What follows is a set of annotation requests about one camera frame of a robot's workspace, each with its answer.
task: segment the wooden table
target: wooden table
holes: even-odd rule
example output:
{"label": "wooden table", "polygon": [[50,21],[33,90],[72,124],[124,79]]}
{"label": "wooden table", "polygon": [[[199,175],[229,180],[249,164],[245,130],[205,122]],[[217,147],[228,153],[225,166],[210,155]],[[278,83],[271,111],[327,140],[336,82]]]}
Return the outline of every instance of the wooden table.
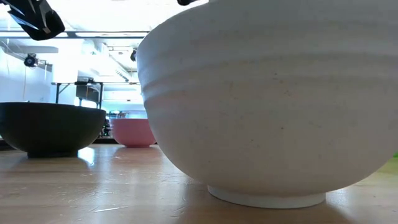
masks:
{"label": "wooden table", "polygon": [[215,199],[158,147],[93,145],[79,159],[0,152],[0,223],[397,224],[398,159],[321,205],[267,210]]}

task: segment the bowl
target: bowl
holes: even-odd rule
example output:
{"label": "bowl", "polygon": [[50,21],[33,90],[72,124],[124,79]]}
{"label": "bowl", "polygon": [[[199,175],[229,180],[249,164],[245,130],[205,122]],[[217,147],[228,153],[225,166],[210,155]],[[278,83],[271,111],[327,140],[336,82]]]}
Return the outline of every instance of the bowl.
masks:
{"label": "bowl", "polygon": [[165,155],[212,195],[299,208],[398,145],[398,1],[210,1],[137,50]]}
{"label": "bowl", "polygon": [[148,147],[156,140],[148,119],[112,119],[113,138],[126,147]]}
{"label": "bowl", "polygon": [[101,132],[106,112],[51,103],[0,103],[0,135],[33,157],[77,156]]}

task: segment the white wall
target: white wall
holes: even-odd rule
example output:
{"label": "white wall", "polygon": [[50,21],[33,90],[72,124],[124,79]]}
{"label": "white wall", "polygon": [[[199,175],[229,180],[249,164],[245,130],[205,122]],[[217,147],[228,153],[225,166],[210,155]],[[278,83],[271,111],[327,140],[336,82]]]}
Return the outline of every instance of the white wall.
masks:
{"label": "white wall", "polygon": [[51,81],[51,72],[45,72],[42,68],[27,68],[22,60],[6,54],[0,47],[0,102],[54,101]]}

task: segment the black bowl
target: black bowl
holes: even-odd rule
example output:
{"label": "black bowl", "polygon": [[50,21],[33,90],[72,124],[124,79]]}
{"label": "black bowl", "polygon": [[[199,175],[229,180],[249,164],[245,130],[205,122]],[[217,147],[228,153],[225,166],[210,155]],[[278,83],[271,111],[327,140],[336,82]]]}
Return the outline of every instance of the black bowl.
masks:
{"label": "black bowl", "polygon": [[0,103],[0,135],[28,157],[69,157],[95,141],[106,112],[51,103]]}

